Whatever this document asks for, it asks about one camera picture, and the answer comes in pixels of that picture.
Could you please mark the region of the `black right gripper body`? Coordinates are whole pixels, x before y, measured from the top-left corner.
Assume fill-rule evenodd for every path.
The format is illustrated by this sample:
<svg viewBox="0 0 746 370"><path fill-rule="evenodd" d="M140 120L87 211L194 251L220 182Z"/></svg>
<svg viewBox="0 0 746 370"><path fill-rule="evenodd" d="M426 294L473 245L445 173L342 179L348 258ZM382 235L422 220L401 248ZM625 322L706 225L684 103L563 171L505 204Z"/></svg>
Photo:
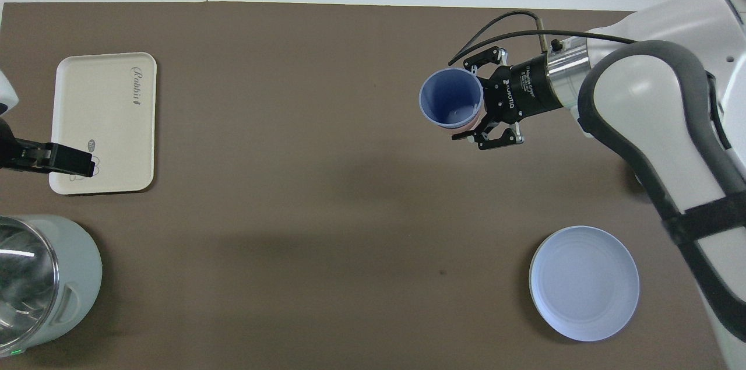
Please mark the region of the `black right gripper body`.
<svg viewBox="0 0 746 370"><path fill-rule="evenodd" d="M546 54L499 66L485 81L485 110L495 121L513 125L562 107L548 77Z"/></svg>

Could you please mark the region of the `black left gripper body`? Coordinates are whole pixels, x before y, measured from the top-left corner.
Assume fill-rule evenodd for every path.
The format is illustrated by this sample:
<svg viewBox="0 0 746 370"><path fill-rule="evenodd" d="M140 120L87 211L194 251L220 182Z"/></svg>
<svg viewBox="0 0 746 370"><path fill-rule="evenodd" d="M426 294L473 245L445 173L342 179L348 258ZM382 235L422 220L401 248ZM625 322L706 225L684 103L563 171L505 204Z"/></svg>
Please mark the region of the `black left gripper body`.
<svg viewBox="0 0 746 370"><path fill-rule="evenodd" d="M1 118L1 168L18 171L15 164L19 145L8 123Z"/></svg>

